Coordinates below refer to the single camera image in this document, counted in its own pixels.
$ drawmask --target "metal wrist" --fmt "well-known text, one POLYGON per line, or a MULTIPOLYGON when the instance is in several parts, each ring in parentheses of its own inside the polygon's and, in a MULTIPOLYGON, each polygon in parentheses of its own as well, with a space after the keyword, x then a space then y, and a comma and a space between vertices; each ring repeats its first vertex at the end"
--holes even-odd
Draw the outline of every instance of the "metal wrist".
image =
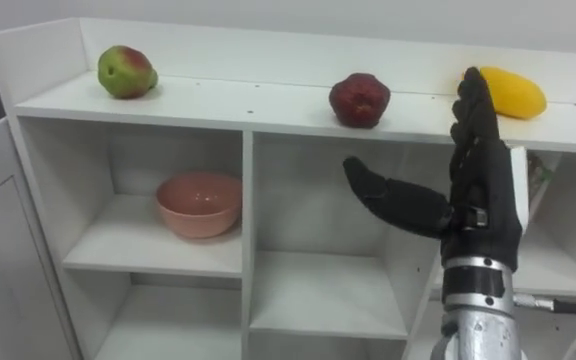
POLYGON ((459 257, 446 262, 444 266, 444 288, 442 300, 447 310, 463 306, 474 306, 512 315, 514 308, 512 270, 498 261, 486 257, 459 257), (458 272, 476 274, 473 278, 450 279, 458 272), (501 291, 491 292, 489 287, 481 286, 488 281, 496 282, 495 287, 501 291), (461 281, 458 288, 447 284, 461 281))

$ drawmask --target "white shelf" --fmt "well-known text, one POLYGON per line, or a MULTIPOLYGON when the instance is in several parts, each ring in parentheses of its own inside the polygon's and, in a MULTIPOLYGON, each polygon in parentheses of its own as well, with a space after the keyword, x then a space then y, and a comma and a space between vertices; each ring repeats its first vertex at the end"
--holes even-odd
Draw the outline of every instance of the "white shelf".
MULTIPOLYGON (((144 98, 125 101, 112 99, 96 73, 87 72, 17 104, 15 112, 102 122, 452 143, 453 96, 392 93, 381 123, 372 130, 356 130, 334 119, 329 91, 318 86, 161 76, 160 85, 144 98)), ((533 121, 502 119, 500 132, 510 143, 531 149, 576 151, 576 106, 551 103, 533 121)))
POLYGON ((69 269, 241 277, 241 230, 208 242, 177 238, 154 198, 115 195, 68 253, 69 269))
MULTIPOLYGON (((441 289, 443 270, 435 278, 441 289)), ((519 269, 513 276, 516 292, 576 296, 576 263, 539 226, 531 224, 519 245, 519 269)))
POLYGON ((96 360, 236 360, 238 291, 133 286, 96 360))
POLYGON ((251 329, 404 339, 407 331, 374 258, 257 253, 251 329))

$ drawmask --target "cabinet door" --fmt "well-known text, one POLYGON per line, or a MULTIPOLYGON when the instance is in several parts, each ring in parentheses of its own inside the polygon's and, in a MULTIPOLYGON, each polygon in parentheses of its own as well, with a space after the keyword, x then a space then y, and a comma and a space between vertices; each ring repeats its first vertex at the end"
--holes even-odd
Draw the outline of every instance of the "cabinet door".
POLYGON ((71 360, 30 229, 34 214, 22 206, 24 180, 7 124, 0 123, 0 360, 71 360))

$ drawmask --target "green apple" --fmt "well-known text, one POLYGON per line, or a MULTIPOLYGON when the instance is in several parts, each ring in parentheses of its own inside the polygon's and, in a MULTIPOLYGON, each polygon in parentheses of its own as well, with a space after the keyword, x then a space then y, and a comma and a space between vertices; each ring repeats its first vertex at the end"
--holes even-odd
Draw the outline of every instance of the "green apple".
POLYGON ((99 83, 116 98, 134 99, 157 85, 158 76, 146 55, 123 45, 113 46, 99 57, 99 83))

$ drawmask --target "yellow mango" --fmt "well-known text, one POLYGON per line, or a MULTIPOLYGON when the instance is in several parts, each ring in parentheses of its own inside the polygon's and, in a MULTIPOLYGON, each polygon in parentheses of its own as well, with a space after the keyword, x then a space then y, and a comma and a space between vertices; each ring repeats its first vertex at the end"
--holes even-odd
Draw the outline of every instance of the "yellow mango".
POLYGON ((534 82, 491 66, 481 67, 479 72, 488 83, 498 114, 529 120, 546 110, 546 96, 534 82))

